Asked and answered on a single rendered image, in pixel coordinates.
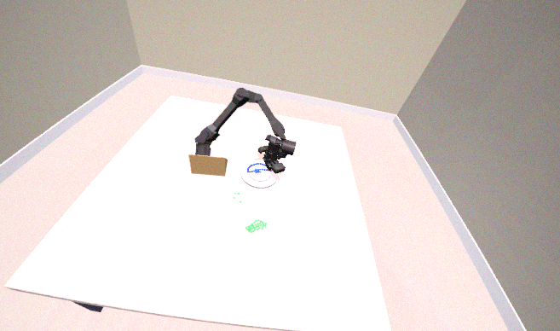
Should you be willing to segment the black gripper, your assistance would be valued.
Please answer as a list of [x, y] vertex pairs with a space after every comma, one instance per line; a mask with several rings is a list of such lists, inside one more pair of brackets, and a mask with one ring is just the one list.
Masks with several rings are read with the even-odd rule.
[[259, 154], [264, 152], [264, 163], [268, 169], [268, 171], [273, 171], [275, 174], [285, 171], [286, 167], [278, 161], [278, 154], [280, 151], [272, 152], [268, 149], [268, 145], [261, 146], [258, 148]]

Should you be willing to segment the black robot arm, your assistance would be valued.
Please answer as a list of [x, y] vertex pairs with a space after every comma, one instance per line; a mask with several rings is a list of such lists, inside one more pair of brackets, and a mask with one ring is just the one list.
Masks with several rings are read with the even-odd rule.
[[278, 137], [272, 136], [271, 134], [267, 135], [265, 140], [269, 141], [268, 149], [272, 152], [280, 151], [280, 153], [278, 154], [278, 160], [280, 160], [280, 158], [285, 159], [288, 154], [293, 155], [297, 142], [286, 139], [285, 127], [277, 118], [275, 118], [268, 104], [263, 99], [263, 96], [244, 88], [238, 88], [234, 93], [233, 100], [225, 108], [225, 110], [215, 119], [212, 124], [207, 125], [194, 138], [194, 141], [197, 142], [195, 154], [211, 156], [211, 144], [220, 136], [220, 134], [218, 133], [219, 129], [238, 107], [249, 102], [258, 103], [265, 116], [267, 117], [273, 133], [281, 139], [280, 140]]

